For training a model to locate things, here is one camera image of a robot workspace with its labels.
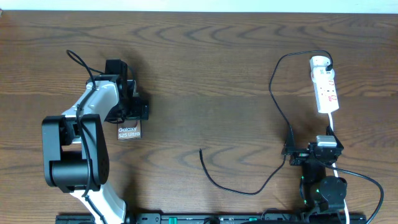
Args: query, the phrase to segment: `wood grain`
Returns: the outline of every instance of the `wood grain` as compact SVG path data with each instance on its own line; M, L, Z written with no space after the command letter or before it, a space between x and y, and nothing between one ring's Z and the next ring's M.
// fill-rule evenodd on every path
M384 204L375 223L398 214L398 18L369 14L6 11L0 18L0 223L54 223L82 204L46 185L41 121L83 93L88 75L66 49L97 69L121 58L137 70L150 99L143 138L117 141L104 125L109 181L141 209L261 212L302 207L300 168L285 166L264 191L224 192L205 177L198 150L220 184L255 191L282 162L286 127L267 91L283 54L327 49L333 56L345 146L338 165L379 181ZM310 55L287 58L274 94L300 144L324 133L308 77ZM342 174L347 204L367 216L379 192Z

